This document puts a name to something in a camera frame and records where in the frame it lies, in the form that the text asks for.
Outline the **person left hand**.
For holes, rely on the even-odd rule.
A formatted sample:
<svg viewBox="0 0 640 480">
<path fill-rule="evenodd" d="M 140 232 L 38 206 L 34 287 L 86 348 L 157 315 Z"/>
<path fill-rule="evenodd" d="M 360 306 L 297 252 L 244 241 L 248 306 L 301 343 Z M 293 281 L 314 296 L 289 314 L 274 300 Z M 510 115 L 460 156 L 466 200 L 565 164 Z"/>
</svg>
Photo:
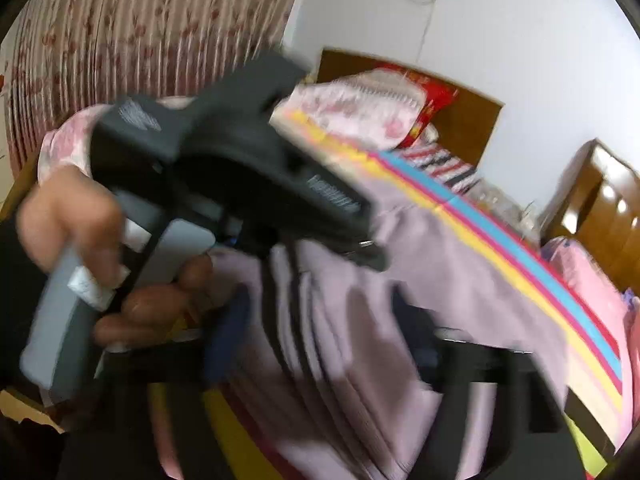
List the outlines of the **person left hand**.
<svg viewBox="0 0 640 480">
<path fill-rule="evenodd" d="M 44 272 L 54 269 L 67 246 L 99 284 L 120 284 L 120 250 L 125 219 L 115 197 L 75 166 L 55 169 L 32 189 L 17 211 L 17 234 L 26 254 Z M 94 339 L 102 347 L 133 349 L 168 341 L 175 324 L 196 324 L 213 307 L 207 287 L 209 256 L 183 263 L 175 283 L 137 289 L 122 310 L 101 318 Z"/>
</svg>

